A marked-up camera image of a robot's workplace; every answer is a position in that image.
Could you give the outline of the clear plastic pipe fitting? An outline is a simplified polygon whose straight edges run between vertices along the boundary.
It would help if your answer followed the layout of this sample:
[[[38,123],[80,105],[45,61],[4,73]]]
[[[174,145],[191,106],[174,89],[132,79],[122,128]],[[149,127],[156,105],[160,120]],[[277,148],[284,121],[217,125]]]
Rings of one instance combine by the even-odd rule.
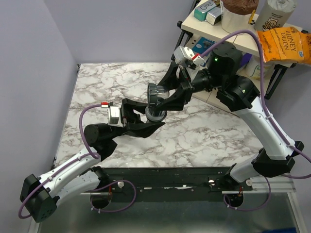
[[[156,111],[155,107],[167,99],[169,95],[169,90],[166,87],[148,83],[145,115],[149,121],[161,122],[166,117],[167,111]]]

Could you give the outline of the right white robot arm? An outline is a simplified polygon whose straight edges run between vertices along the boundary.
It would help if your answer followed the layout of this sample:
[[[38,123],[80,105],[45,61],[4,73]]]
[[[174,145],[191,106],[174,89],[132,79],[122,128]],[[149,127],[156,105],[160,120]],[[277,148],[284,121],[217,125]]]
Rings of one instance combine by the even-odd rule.
[[[188,47],[177,47],[172,69],[174,71],[157,85],[148,87],[146,114],[151,121],[162,121],[168,111],[180,111],[193,93],[217,90],[217,99],[239,116],[262,144],[259,153],[242,163],[233,165],[224,177],[224,186],[235,190],[244,180],[262,175],[272,178],[289,173],[294,157],[304,148],[300,141],[288,137],[264,107],[264,97],[247,77],[237,74],[242,53],[229,42],[218,43],[210,52],[207,67],[191,78],[186,66],[195,68],[204,60]]]

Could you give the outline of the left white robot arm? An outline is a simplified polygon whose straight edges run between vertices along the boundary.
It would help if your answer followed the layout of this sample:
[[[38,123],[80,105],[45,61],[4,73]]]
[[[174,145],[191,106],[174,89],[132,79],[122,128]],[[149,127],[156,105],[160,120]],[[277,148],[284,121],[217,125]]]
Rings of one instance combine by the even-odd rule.
[[[112,155],[117,147],[114,138],[122,135],[147,138],[163,126],[167,111],[158,110],[158,105],[157,100],[143,103],[125,98],[121,106],[101,102],[86,107],[78,121],[83,149],[49,172],[25,178],[18,217],[42,222],[69,196],[91,190],[104,191],[108,180],[97,175],[92,167]],[[106,109],[108,122],[83,127],[84,114],[93,108]]]

